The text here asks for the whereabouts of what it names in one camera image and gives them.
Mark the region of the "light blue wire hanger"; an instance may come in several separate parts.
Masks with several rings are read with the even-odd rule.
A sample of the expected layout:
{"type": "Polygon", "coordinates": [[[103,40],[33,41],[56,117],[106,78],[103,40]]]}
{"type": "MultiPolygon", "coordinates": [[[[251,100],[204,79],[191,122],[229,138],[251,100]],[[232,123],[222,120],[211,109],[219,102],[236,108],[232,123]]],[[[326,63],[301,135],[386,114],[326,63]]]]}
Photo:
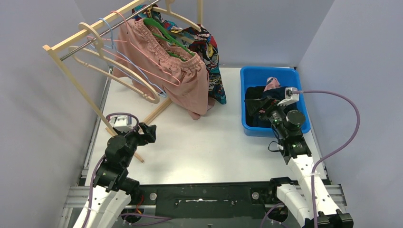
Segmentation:
{"type": "Polygon", "coordinates": [[[150,79],[148,78],[148,76],[147,76],[147,74],[146,74],[146,73],[151,74],[149,71],[146,71],[145,69],[143,69],[143,68],[137,66],[137,65],[134,64],[127,56],[125,56],[123,53],[121,53],[120,51],[117,50],[117,46],[115,45],[115,40],[114,40],[114,38],[113,38],[113,31],[112,31],[112,28],[111,28],[111,26],[109,25],[109,23],[108,23],[105,19],[103,19],[103,18],[98,18],[98,20],[105,22],[106,25],[109,27],[109,32],[111,33],[111,35],[110,35],[111,46],[110,46],[110,47],[107,46],[107,45],[104,45],[104,46],[107,47],[107,48],[110,48],[111,50],[114,49],[114,50],[116,51],[116,53],[119,54],[119,56],[117,56],[118,58],[123,59],[125,62],[127,62],[127,63],[133,65],[133,66],[146,78],[146,81],[147,81],[150,85],[155,86],[155,87],[160,91],[160,92],[159,92],[159,96],[162,96],[162,97],[164,97],[164,98],[167,98],[168,95],[166,94],[166,92],[165,92],[163,89],[161,89],[159,86],[157,86],[156,84],[154,84],[154,83],[152,83],[152,82],[150,81],[150,79]]]}

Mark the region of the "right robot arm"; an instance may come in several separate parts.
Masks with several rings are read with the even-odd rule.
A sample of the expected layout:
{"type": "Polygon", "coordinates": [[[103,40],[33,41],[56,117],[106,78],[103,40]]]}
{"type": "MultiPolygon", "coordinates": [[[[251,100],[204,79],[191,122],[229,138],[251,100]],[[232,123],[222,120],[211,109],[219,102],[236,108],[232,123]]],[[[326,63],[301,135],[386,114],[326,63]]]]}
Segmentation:
{"type": "Polygon", "coordinates": [[[284,101],[271,97],[245,99],[249,115],[269,122],[278,139],[278,150],[286,165],[292,170],[301,188],[298,192],[289,178],[271,179],[268,188],[270,201],[283,203],[302,228],[351,228],[350,214],[344,213],[331,198],[330,193],[316,173],[311,151],[301,127],[305,115],[293,109],[284,112],[284,101]]]}

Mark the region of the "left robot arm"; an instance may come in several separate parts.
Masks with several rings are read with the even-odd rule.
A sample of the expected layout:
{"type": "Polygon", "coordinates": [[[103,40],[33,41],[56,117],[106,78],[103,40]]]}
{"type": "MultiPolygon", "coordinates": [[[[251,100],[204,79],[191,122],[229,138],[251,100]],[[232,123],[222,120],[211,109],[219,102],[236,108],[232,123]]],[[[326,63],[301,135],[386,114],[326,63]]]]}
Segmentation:
{"type": "Polygon", "coordinates": [[[139,146],[156,141],[156,125],[139,123],[134,131],[112,136],[91,176],[87,201],[74,227],[110,228],[129,203],[139,200],[140,183],[128,177],[139,146]]]}

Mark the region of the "black mesh shorts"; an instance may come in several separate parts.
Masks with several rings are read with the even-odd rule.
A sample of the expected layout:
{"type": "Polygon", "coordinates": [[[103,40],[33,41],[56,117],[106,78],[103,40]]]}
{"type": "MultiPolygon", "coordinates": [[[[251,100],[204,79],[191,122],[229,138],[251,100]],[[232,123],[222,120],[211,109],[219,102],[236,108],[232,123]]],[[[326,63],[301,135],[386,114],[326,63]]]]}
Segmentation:
{"type": "MultiPolygon", "coordinates": [[[[259,99],[261,98],[264,86],[255,86],[255,87],[248,87],[245,93],[245,99],[259,99]]],[[[244,103],[245,107],[245,121],[246,124],[250,127],[259,127],[259,128],[269,128],[271,127],[270,122],[261,121],[257,116],[251,116],[248,113],[248,108],[246,103],[244,103]]]]}

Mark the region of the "navy blue shorts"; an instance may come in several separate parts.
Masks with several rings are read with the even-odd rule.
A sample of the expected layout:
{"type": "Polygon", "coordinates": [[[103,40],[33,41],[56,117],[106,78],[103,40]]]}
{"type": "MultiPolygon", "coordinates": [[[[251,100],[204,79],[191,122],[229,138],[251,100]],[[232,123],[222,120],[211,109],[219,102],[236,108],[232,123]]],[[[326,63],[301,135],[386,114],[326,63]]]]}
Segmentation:
{"type": "MultiPolygon", "coordinates": [[[[279,87],[279,88],[268,89],[265,91],[264,91],[263,87],[257,86],[257,87],[248,88],[248,91],[250,90],[252,92],[253,90],[256,90],[256,89],[259,93],[257,95],[255,95],[254,97],[251,96],[250,97],[251,99],[262,99],[262,98],[266,98],[268,96],[270,96],[274,99],[278,99],[278,100],[285,99],[285,89],[286,88],[284,86],[279,87]]],[[[287,105],[284,108],[284,113],[287,114],[291,110],[297,110],[296,103],[287,105]]],[[[250,117],[248,123],[251,127],[260,127],[260,128],[270,128],[271,127],[270,121],[262,121],[259,119],[259,117],[257,115],[250,117]]]]}

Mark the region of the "pink shark print shorts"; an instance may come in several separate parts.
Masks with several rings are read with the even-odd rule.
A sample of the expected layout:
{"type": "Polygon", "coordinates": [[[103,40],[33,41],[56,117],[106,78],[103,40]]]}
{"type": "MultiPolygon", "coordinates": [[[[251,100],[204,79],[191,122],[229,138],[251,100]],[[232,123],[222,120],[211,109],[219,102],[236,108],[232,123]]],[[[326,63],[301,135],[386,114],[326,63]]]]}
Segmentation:
{"type": "Polygon", "coordinates": [[[277,89],[280,87],[281,87],[280,82],[276,77],[268,77],[266,80],[266,86],[263,91],[266,92],[268,90],[277,89]]]}

